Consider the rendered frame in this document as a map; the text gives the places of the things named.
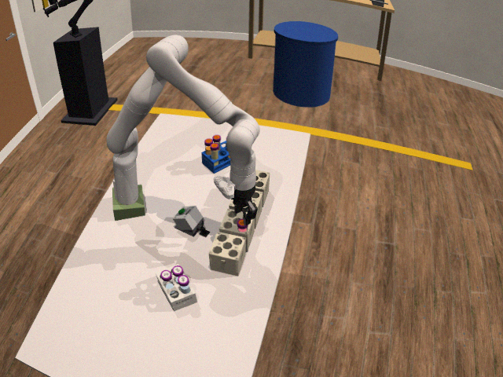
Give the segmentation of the blue tube rack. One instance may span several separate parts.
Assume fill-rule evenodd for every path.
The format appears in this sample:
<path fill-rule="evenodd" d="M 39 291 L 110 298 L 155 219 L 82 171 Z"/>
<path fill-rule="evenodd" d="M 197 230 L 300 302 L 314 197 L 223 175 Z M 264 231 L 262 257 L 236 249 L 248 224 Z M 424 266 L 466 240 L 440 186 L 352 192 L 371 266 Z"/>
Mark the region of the blue tube rack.
<path fill-rule="evenodd" d="M 226 144 L 226 141 L 221 143 L 221 150 L 218 151 L 218 159 L 217 160 L 212 159 L 211 155 L 207 155 L 205 151 L 201 152 L 202 164 L 204 164 L 206 166 L 206 168 L 208 168 L 213 174 L 230 166 L 230 158 L 228 157 L 229 153 L 227 151 L 226 146 L 224 148 L 222 147 L 223 144 Z M 221 153 L 221 155 L 219 155 L 219 153 Z M 219 164 L 214 166 L 214 163 L 216 163 L 217 161 Z"/>

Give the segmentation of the conical tube with pink liquid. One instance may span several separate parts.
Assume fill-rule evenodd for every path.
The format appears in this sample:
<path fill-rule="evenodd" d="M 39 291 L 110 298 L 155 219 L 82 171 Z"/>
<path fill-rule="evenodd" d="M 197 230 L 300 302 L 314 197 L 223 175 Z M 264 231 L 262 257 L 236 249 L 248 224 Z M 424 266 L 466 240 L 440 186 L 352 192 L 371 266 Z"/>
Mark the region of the conical tube with pink liquid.
<path fill-rule="evenodd" d="M 248 226 L 244 226 L 244 219 L 242 218 L 237 221 L 237 227 L 240 232 L 245 232 Z"/>

